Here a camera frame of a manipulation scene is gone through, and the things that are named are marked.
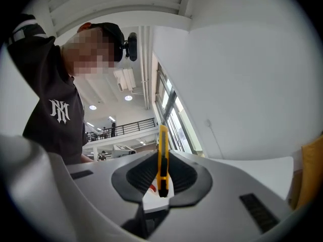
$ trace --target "black t-shirt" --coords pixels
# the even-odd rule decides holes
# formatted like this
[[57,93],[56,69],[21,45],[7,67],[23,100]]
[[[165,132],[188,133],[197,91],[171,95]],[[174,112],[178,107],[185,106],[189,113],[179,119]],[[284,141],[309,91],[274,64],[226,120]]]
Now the black t-shirt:
[[65,164],[76,164],[81,163],[82,146],[87,143],[84,108],[54,41],[54,37],[30,36],[8,46],[18,70],[39,97],[23,136],[61,155]]

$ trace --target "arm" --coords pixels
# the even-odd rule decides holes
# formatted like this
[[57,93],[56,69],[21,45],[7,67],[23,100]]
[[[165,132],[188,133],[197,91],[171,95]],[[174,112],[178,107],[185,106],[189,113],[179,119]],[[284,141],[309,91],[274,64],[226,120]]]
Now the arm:
[[95,162],[95,161],[90,159],[89,157],[86,157],[84,154],[81,154],[81,162],[87,163],[87,162]]

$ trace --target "ceiling light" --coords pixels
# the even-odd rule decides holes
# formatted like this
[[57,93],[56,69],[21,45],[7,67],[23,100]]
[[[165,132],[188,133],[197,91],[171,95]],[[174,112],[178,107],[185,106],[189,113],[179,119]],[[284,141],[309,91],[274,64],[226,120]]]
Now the ceiling light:
[[130,95],[126,96],[126,97],[125,97],[125,100],[127,100],[127,101],[132,100],[132,96],[130,96]]

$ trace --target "gray machine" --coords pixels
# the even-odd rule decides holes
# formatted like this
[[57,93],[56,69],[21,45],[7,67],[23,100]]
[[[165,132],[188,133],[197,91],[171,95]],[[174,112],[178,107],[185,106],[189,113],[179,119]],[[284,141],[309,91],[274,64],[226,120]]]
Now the gray machine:
[[120,158],[123,156],[135,154],[136,150],[129,148],[125,145],[113,145],[113,150],[111,154],[111,158]]
[[155,151],[65,166],[33,142],[1,136],[0,154],[13,151],[0,158],[9,195],[51,241],[266,241],[262,234],[291,214],[242,170],[183,152],[170,151],[175,196],[152,216],[141,200],[155,175]]

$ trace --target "black metal railing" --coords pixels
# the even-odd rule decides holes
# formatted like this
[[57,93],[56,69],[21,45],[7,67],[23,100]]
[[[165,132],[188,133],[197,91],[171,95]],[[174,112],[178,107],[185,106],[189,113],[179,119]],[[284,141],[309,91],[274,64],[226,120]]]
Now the black metal railing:
[[115,128],[111,127],[111,128],[103,129],[102,131],[99,132],[99,134],[96,134],[94,132],[87,133],[86,137],[89,142],[93,142],[93,141],[112,138],[120,135],[130,134],[133,132],[145,130],[155,126],[156,124],[155,124],[154,118],[149,118],[146,120],[133,122],[133,123],[126,124],[123,126],[118,126]]

